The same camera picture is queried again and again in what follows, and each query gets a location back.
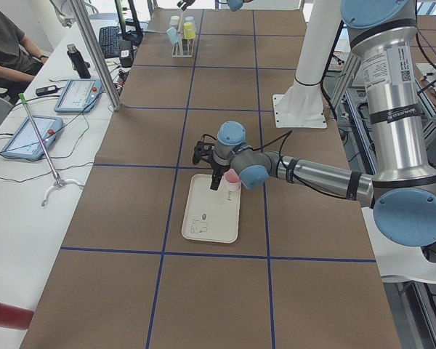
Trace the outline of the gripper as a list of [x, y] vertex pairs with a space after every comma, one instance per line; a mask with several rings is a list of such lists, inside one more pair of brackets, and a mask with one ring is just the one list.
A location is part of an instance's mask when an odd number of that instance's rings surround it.
[[192, 163], [193, 165], [198, 165], [200, 161], [204, 161], [211, 166], [214, 172], [211, 176], [210, 189], [218, 190], [221, 183], [222, 174], [230, 169], [230, 165], [218, 163], [214, 159], [214, 142], [206, 142], [206, 137], [210, 137], [211, 139], [216, 140], [214, 136], [211, 136], [209, 134], [203, 134], [193, 149]]
[[177, 2], [177, 7], [181, 10], [186, 10], [188, 7], [192, 6], [195, 3], [195, 0], [179, 0]]

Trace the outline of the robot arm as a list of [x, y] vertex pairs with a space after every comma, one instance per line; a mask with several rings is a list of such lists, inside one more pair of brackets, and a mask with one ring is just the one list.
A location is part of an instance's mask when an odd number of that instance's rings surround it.
[[355, 145], [352, 160], [376, 157], [372, 175], [263, 151], [246, 142], [244, 127], [224, 123], [211, 142], [199, 140], [194, 164], [213, 171], [211, 188], [233, 169], [255, 188], [269, 177], [297, 183], [323, 195], [359, 201], [373, 211], [383, 236], [403, 246], [436, 243], [436, 169], [427, 157], [422, 108], [413, 75], [410, 45], [417, 34], [415, 1], [343, 1], [353, 55], [360, 60], [372, 141]]
[[[225, 1], [216, 1], [218, 4], [227, 5], [230, 11], [235, 12], [242, 8], [245, 3], [252, 2], [252, 0], [225, 0]], [[192, 6], [195, 3], [195, 0], [180, 0], [177, 2], [177, 7], [182, 11], [185, 11], [189, 6]]]

